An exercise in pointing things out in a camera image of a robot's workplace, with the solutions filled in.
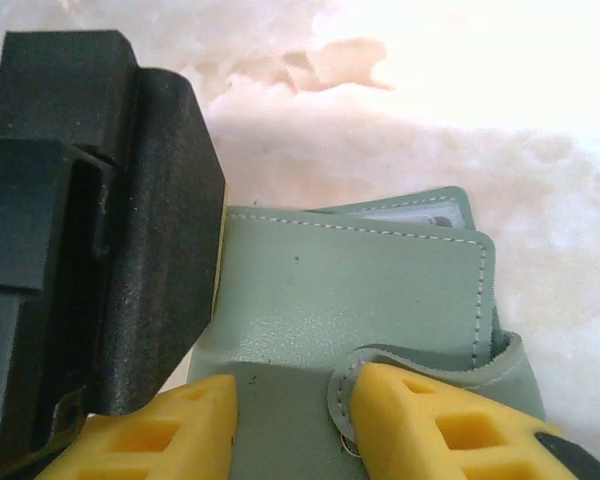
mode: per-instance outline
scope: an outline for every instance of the black bracket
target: black bracket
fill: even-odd
[[[157,393],[210,321],[224,192],[187,80],[115,31],[6,35],[0,478]]]

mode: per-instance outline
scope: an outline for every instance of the green leather wallet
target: green leather wallet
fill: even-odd
[[[355,442],[347,398],[367,361],[543,415],[519,337],[493,349],[493,243],[466,194],[441,190],[313,212],[229,207],[189,380],[236,376],[232,479],[366,479],[343,439]]]

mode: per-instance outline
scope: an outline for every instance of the black plastic object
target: black plastic object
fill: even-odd
[[[0,478],[147,404],[211,318],[225,181],[189,83],[117,32],[0,67]]]
[[[536,433],[536,438],[578,480],[600,480],[600,462],[580,445],[546,432]]]

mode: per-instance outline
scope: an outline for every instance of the white fluffy surface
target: white fluffy surface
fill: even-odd
[[[600,0],[0,1],[0,49],[91,28],[192,81],[234,204],[464,187],[549,420],[600,458]]]

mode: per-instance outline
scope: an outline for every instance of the clamp jaw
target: clamp jaw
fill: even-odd
[[[155,396],[210,321],[224,194],[184,78],[115,31],[6,35],[0,478]]]

